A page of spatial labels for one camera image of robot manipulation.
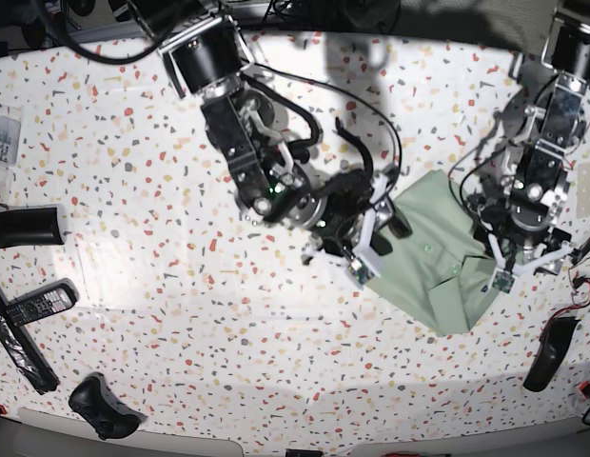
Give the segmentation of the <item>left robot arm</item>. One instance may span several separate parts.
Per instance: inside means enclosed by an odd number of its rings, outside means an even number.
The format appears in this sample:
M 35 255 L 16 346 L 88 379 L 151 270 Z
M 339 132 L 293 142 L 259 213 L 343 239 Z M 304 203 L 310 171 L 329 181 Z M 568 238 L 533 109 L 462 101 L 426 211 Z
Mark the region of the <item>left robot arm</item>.
M 540 56 L 552 73 L 506 139 L 458 186 L 457 202 L 472 217 L 495 262 L 497 281 L 527 273 L 557 274 L 576 254 L 558 227 L 568 200 L 568 158 L 590 128 L 583 102 L 590 91 L 590 1 L 561 1 Z M 464 185 L 478 177 L 480 192 Z

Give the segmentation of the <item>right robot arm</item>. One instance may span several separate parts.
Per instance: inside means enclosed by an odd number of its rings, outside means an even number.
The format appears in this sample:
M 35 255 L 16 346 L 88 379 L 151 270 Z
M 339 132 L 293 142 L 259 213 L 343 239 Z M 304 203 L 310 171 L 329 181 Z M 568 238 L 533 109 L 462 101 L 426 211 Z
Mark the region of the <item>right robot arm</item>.
M 358 283 L 380 277 L 392 247 L 384 227 L 403 220 L 388 199 L 398 170 L 377 170 L 364 142 L 342 123 L 337 134 L 360 153 L 354 169 L 316 174 L 310 152 L 322 139 L 314 116 L 248 74 L 254 57 L 220 1 L 131 1 L 180 96 L 198 95 L 206 135 L 233 179 L 244 217 L 308 232 L 303 259 L 325 257 Z

